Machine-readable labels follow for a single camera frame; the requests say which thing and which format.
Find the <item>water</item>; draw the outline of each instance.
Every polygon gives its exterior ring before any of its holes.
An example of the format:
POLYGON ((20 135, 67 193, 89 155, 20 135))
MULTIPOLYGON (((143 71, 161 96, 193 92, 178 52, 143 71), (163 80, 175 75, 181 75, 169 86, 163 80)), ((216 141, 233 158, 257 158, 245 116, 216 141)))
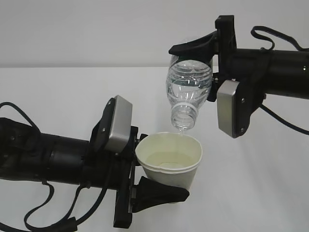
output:
POLYGON ((155 152, 151 154, 147 160, 147 164, 162 168, 184 168, 194 165, 194 160, 181 152, 155 152))
POLYGON ((183 127, 180 127, 180 128, 179 128, 179 134, 180 134, 180 136, 183 136, 184 131, 185 131, 185 128, 183 128, 183 127))

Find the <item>paper cup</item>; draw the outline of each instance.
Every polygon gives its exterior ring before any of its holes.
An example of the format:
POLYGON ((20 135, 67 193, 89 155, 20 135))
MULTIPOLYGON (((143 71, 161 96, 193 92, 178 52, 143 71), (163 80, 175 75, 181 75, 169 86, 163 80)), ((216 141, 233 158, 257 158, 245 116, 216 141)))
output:
POLYGON ((189 190, 202 146, 191 136, 162 132, 144 138, 135 153, 149 179, 189 190))

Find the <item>white wall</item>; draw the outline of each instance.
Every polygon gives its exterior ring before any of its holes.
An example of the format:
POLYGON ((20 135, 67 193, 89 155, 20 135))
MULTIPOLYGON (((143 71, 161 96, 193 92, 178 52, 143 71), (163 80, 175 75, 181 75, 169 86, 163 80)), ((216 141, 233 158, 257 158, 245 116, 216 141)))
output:
MULTIPOLYGON (((110 97, 133 103, 132 124, 142 133, 174 131, 165 95, 166 68, 0 69, 0 102, 19 105, 42 132, 89 139, 110 97)), ((309 101, 268 96, 265 104, 309 129, 309 101)), ((10 108, 1 116, 19 120, 10 108)), ((134 214, 128 232, 305 232, 309 231, 309 137, 257 110, 247 133, 231 139, 218 129, 216 104, 206 102, 188 132, 203 145, 204 159, 191 195, 134 214)), ((136 179, 143 174, 138 168, 136 179)), ((36 226, 61 218, 75 186, 55 184, 54 199, 30 219, 36 226)), ((83 215, 99 189, 84 190, 73 214, 83 215)), ((24 214, 47 196, 39 183, 0 181, 0 221, 24 228, 24 214)), ((115 192, 79 231, 117 232, 112 227, 115 192)))
MULTIPOLYGON (((309 46, 307 0, 0 0, 0 67, 167 66, 168 50, 235 15, 239 47, 265 25, 309 46)), ((290 49, 276 40, 278 49, 290 49)))

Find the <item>plastic water bottle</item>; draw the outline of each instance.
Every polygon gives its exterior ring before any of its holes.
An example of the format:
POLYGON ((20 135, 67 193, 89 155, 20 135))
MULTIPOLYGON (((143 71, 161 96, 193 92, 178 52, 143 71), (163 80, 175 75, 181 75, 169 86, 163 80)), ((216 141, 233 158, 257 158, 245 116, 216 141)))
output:
POLYGON ((197 60, 179 61, 172 56, 166 80, 171 109, 171 122, 180 130, 191 129, 198 110, 207 99, 212 84, 212 69, 197 60))

